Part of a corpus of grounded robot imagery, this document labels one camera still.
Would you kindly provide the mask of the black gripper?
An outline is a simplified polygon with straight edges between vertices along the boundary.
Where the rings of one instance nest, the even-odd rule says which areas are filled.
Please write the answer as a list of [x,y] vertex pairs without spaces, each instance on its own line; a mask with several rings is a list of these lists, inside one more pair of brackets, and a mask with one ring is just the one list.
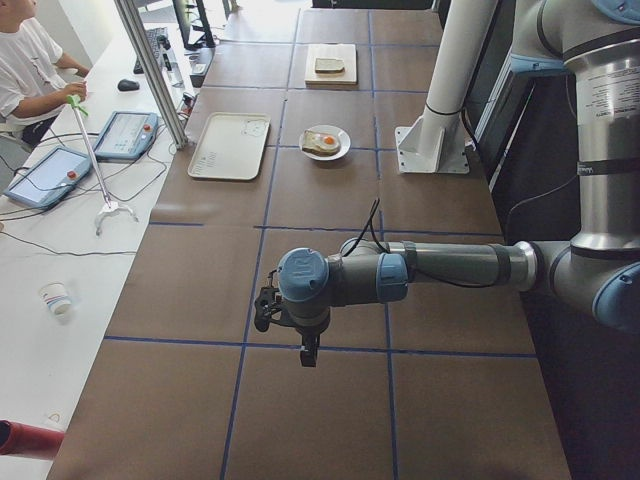
[[323,324],[301,326],[296,331],[301,335],[301,349],[299,352],[301,366],[315,368],[317,365],[317,349],[320,346],[320,338],[325,331],[325,326]]

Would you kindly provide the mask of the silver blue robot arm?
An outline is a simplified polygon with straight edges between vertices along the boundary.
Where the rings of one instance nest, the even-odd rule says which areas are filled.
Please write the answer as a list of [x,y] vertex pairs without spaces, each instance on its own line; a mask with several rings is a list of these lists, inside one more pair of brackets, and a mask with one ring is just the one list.
[[286,253],[255,302],[254,324],[301,336],[316,363],[330,311],[405,298],[412,282],[542,289],[626,332],[639,329],[639,5],[635,1],[520,1],[511,67],[576,79],[580,231],[568,241],[512,246],[355,238],[323,256]]

